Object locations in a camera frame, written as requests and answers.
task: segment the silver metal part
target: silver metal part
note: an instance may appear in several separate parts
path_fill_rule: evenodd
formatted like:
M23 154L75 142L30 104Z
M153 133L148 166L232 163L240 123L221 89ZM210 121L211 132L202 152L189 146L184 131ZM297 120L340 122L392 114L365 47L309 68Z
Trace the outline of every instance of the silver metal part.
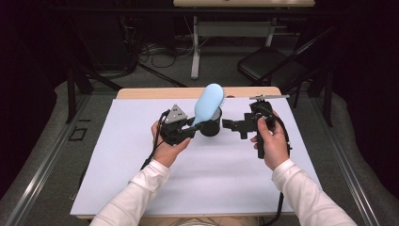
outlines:
M277 98L290 98L290 95L260 95L249 97L249 100L265 100L265 99L277 99Z
M169 114L167 115L165 123L169 124L184 119L187 119L187 115L177 105L174 105L170 110Z

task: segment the gray carpet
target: gray carpet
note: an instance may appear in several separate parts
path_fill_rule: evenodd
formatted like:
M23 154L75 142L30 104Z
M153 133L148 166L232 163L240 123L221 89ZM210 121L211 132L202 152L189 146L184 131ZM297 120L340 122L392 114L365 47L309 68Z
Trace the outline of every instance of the gray carpet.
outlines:
M198 80L190 79L191 56L178 57L171 67L155 69L188 87L204 87L210 83L218 83L224 87L247 86L249 82L236 71L235 63L262 44L264 44L264 40L248 39L242 39L239 45L237 45L237 40L234 40L233 44L231 40L221 39L207 42L201 48ZM287 53L292 49L293 44L295 42L291 37L275 37L273 39L273 45L286 50ZM153 58L153 63L159 66L172 60L170 56L165 55ZM152 67L150 60L143 63ZM126 88L173 87L169 82L155 77L139 67L132 74L114 81ZM81 174L90 159L111 101L116 95L115 92L110 91L110 88L97 81L92 81L92 84L96 91L87 97L87 104L80 110L80 115L72 125L72 128L76 129L75 133L69 133L68 139L71 140L66 140L60 147L59 157L51 168L51 173L45 178L45 184L39 195L35 197L30 210L25 212L25 216L21 220L22 225L88 225L87 221L69 215L73 203L72 195L78 190ZM52 118L20 175L0 201L1 225L6 224L9 216L15 213L12 211L18 205L43 159L54 149L57 138L62 133L68 110L66 85L62 84L56 89L56 92L58 101ZM86 98L82 95L78 96L82 100ZM318 109L314 108L306 93L301 93L298 107L293 109L293 113L324 190L358 225L365 225L351 190L337 164L334 150L323 130L322 123L324 122L318 120ZM359 177L380 224L394 225L399 222L399 217L396 215L399 213L398 201L378 182L359 154L345 102L337 95L334 95L333 98L332 121L334 124L332 130L337 135L352 168ZM85 133L84 138L78 140L83 133ZM299 224L295 216L283 216L275 225Z

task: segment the dark background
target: dark background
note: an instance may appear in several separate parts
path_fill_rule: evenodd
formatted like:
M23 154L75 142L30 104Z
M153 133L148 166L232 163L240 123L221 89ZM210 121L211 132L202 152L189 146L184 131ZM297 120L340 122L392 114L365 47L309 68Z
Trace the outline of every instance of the dark background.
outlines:
M115 6L112 1L92 2L94 7ZM165 1L131 4L140 2L145 3L142 7L172 7L171 2ZM87 1L68 3L91 4ZM132 46L123 42L126 34L120 28L120 17L79 16L72 18L71 23L64 16L54 15L49 22L37 1L2 1L0 4L3 92L0 99L0 196L3 196L46 125L56 104L54 88L66 81L71 64L78 62L96 70L128 71L134 68L135 59L129 51ZM334 52L334 91L347 102L361 154L382 184L399 198L396 173L399 170L397 4L394 1L318 0L316 7L351 12L345 18L310 19L299 42L310 39L327 26L340 28ZM182 20L176 17L132 18L144 23L143 33L168 47L173 47L174 35L184 30ZM65 36L60 39L56 35L59 33Z

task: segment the person's left hand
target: person's left hand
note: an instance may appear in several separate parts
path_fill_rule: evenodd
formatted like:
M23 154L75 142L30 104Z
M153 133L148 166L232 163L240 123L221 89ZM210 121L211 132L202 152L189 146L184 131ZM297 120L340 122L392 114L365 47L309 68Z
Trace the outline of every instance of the person's left hand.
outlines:
M157 127L158 127L158 121L156 121L152 126L152 137L153 137L152 142L155 142ZM156 144L159 146L155 150L153 159L159 162L160 164L164 165L165 167L169 168L176 160L177 155L181 153L188 146L190 140L191 138L186 138L180 144L171 146L168 143L164 142L162 137L159 136L158 143Z

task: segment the black chair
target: black chair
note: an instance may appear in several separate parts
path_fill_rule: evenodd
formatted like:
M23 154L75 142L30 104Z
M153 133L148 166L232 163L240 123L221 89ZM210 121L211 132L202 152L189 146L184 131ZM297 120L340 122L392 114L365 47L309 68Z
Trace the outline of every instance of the black chair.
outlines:
M252 81L251 86L277 87L282 94L295 92L296 107L301 84L327 66L331 46L328 38L332 38L334 31L334 27L327 29L289 56L276 48L262 47L238 61L237 70Z

